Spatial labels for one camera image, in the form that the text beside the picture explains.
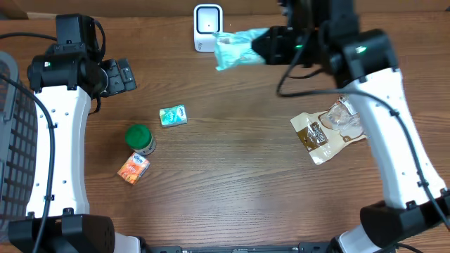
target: green lid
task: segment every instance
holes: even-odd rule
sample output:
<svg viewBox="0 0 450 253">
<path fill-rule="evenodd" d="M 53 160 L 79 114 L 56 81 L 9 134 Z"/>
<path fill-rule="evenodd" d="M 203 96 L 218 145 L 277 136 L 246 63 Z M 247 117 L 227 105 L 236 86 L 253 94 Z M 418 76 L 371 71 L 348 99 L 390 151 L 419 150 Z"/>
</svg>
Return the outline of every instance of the green lid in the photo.
<svg viewBox="0 0 450 253">
<path fill-rule="evenodd" d="M 146 126 L 135 124 L 128 128 L 127 134 L 125 134 L 125 141 L 132 149 L 140 150 L 150 144 L 152 133 Z"/>
</svg>

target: black base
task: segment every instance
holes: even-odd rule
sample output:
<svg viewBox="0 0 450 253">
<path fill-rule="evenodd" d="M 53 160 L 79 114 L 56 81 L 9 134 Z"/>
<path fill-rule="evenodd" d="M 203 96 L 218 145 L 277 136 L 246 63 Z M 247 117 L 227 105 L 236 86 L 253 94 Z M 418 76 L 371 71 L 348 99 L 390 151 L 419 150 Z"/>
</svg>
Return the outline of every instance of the black base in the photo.
<svg viewBox="0 0 450 253">
<path fill-rule="evenodd" d="M 235 247 L 149 247 L 145 253 L 326 253 L 329 242 L 301 242 L 299 245 Z"/>
</svg>

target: teal package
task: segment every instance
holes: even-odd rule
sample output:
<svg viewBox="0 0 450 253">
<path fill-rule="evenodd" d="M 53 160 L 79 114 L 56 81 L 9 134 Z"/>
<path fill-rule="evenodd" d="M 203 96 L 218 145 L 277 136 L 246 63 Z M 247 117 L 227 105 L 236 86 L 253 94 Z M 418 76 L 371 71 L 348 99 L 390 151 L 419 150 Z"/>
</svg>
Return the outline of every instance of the teal package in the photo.
<svg viewBox="0 0 450 253">
<path fill-rule="evenodd" d="M 163 127 L 172 127 L 188 122 L 188 116 L 186 115 L 184 105 L 160 109 L 160 118 Z"/>
<path fill-rule="evenodd" d="M 214 54 L 222 71 L 237 65 L 266 64 L 266 61 L 252 50 L 252 41 L 267 32 L 269 28 L 257 28 L 243 32 L 218 32 L 213 34 L 217 40 Z"/>
</svg>

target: brown packaging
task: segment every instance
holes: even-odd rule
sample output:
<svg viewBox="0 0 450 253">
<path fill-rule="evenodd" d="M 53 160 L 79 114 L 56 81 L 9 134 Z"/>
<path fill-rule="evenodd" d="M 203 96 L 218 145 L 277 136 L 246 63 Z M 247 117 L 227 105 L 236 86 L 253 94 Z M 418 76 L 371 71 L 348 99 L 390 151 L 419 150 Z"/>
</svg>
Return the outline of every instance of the brown packaging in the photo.
<svg viewBox="0 0 450 253">
<path fill-rule="evenodd" d="M 339 97 L 325 112 L 304 112 L 290 122 L 317 165 L 328 161 L 350 143 L 366 138 L 359 113 L 346 96 Z"/>
</svg>

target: orange package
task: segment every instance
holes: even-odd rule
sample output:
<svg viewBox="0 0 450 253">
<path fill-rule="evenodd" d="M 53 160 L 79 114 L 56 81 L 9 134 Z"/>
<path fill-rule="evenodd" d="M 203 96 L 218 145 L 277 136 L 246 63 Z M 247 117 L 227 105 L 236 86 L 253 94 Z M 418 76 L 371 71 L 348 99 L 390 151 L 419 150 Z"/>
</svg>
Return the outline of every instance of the orange package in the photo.
<svg viewBox="0 0 450 253">
<path fill-rule="evenodd" d="M 135 185 L 149 166 L 150 162 L 146 158 L 138 153 L 133 153 L 120 168 L 118 174 L 128 183 Z"/>
</svg>

